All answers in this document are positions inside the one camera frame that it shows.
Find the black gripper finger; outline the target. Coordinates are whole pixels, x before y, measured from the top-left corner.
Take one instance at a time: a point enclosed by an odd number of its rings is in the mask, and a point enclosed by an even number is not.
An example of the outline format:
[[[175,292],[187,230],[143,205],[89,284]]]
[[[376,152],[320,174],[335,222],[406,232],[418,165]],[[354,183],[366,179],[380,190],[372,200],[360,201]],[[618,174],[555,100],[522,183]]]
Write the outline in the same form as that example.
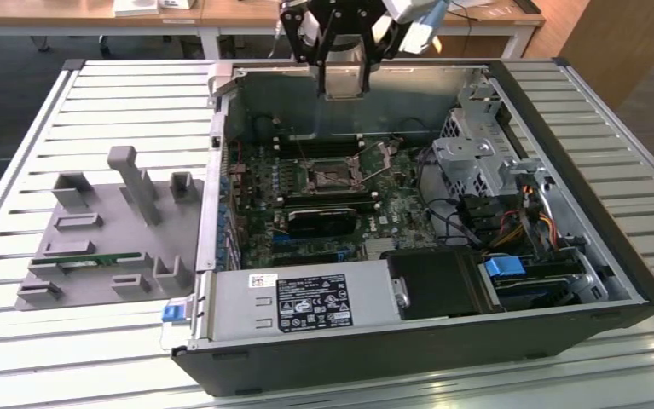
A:
[[[310,66],[316,95],[326,94],[327,55],[342,28],[335,5],[280,5],[279,19],[294,59]]]
[[[395,22],[384,8],[360,8],[358,10],[358,32],[362,40],[363,57],[359,68],[360,94],[370,91],[370,75],[380,62],[391,60],[402,43],[402,24]],[[374,25],[386,17],[388,24],[382,37],[374,39]]]

